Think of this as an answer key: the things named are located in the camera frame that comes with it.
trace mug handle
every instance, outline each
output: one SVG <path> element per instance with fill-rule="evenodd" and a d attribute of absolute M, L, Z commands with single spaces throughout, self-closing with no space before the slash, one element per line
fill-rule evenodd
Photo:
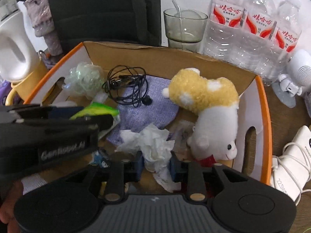
<path fill-rule="evenodd" d="M 5 106 L 13 105 L 13 99 L 15 95 L 17 94 L 17 91 L 15 89 L 12 89 L 9 94 L 7 95 L 7 98 L 5 100 Z"/>

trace white tissue paper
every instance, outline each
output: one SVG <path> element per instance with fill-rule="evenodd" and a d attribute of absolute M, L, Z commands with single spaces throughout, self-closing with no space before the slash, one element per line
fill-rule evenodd
<path fill-rule="evenodd" d="M 154 124 L 148 125 L 141 132 L 122 130 L 120 136 L 124 143 L 117 147 L 116 152 L 127 152 L 135 155 L 142 151 L 145 167 L 150 172 L 156 172 L 154 178 L 168 192 L 178 189 L 172 181 L 167 168 L 174 148 L 174 140 L 166 141 L 169 136 L 168 130 L 159 130 Z"/>

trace white kettle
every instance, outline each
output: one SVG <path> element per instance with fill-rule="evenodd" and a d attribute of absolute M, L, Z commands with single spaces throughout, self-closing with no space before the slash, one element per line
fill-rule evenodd
<path fill-rule="evenodd" d="M 18 11 L 0 23 L 0 76 L 7 81 L 23 80 L 39 63 L 39 56 L 24 29 Z"/>

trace plush toy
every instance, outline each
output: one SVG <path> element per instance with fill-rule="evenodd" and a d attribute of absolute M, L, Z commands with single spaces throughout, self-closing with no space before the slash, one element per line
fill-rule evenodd
<path fill-rule="evenodd" d="M 162 95 L 198 115 L 193 135 L 187 141 L 197 160 L 211 155 L 215 160 L 236 157 L 239 97 L 230 80 L 208 80 L 196 68 L 182 69 Z"/>

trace red and white label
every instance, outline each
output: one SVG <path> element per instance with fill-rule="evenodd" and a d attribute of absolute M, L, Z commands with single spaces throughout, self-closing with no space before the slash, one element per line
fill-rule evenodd
<path fill-rule="evenodd" d="M 297 45 L 299 35 L 289 31 L 285 27 L 278 27 L 271 39 L 281 49 L 285 49 L 287 52 L 291 52 Z"/>
<path fill-rule="evenodd" d="M 244 8 L 220 0 L 213 0 L 211 20 L 226 26 L 239 28 Z"/>
<path fill-rule="evenodd" d="M 243 29 L 257 36 L 270 39 L 276 21 L 261 12 L 245 11 Z"/>

